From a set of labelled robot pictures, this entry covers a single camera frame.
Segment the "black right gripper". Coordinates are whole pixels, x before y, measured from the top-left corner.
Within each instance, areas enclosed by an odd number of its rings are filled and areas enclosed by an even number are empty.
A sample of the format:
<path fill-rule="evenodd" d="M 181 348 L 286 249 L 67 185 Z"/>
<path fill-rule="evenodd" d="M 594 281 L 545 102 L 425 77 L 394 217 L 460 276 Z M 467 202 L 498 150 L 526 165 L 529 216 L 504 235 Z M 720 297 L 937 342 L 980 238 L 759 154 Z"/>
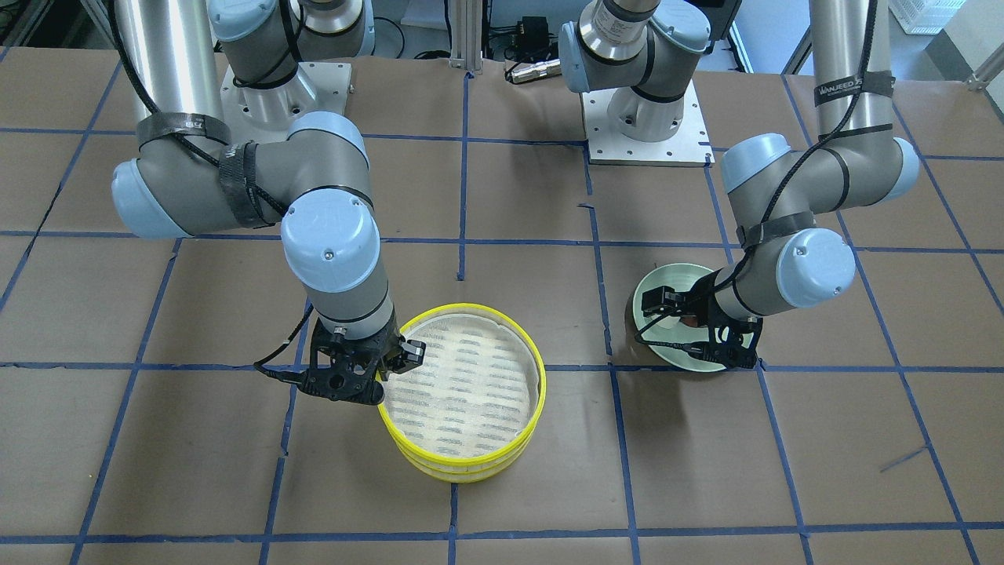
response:
<path fill-rule="evenodd" d="M 311 335 L 311 360 L 302 372 L 302 392 L 332 401 L 376 406 L 384 387 L 376 375 L 404 374 L 422 366 L 426 343 L 406 340 L 391 321 L 369 337 L 349 340 L 318 321 Z"/>

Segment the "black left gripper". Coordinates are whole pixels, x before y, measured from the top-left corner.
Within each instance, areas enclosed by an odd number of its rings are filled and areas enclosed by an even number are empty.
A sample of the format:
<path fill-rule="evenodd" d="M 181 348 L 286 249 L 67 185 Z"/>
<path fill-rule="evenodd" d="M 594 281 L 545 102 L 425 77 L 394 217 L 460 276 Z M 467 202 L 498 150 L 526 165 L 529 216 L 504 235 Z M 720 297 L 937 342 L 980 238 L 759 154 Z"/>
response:
<path fill-rule="evenodd" d="M 682 350 L 693 359 L 716 363 L 726 369 L 755 369 L 759 363 L 757 344 L 762 335 L 763 318 L 733 319 L 710 297 L 693 305 L 687 292 L 675 292 L 674 287 L 653 287 L 643 292 L 641 312 L 645 317 L 698 317 L 707 331 L 707 339 L 682 344 Z"/>

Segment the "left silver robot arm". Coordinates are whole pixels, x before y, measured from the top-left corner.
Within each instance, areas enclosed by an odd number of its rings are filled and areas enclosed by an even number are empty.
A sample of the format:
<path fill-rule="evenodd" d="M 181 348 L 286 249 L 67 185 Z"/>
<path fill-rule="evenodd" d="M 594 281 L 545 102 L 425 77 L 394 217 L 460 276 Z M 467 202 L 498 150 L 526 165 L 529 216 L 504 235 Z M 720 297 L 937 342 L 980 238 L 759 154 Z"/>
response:
<path fill-rule="evenodd" d="M 675 367 L 756 368 L 764 319 L 853 283 L 853 251 L 817 216 L 888 202 L 917 182 L 917 151 L 892 132 L 888 4 L 813 1 L 809 11 L 817 142 L 796 151 L 781 133 L 761 133 L 734 144 L 720 166 L 742 258 L 718 271 L 667 265 L 635 290 L 635 342 Z M 685 1 L 592 1 L 562 25 L 560 67 L 582 96 L 595 157 L 656 161 L 687 124 L 710 32 Z"/>

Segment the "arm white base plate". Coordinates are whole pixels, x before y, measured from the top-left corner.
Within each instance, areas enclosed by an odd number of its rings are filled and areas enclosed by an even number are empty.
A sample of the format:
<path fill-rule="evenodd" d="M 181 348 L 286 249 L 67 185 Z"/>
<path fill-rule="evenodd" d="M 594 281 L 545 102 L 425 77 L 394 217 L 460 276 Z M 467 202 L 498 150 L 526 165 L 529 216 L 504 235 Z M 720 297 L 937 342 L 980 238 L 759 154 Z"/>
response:
<path fill-rule="evenodd" d="M 272 89 L 239 87 L 232 69 L 221 86 L 227 122 L 244 122 L 277 129 L 312 111 L 342 114 L 351 92 L 352 66 L 348 62 L 301 62 L 289 82 Z"/>
<path fill-rule="evenodd" d="M 682 99 L 660 104 L 630 87 L 582 93 L 589 162 L 702 167 L 715 161 L 693 82 Z"/>

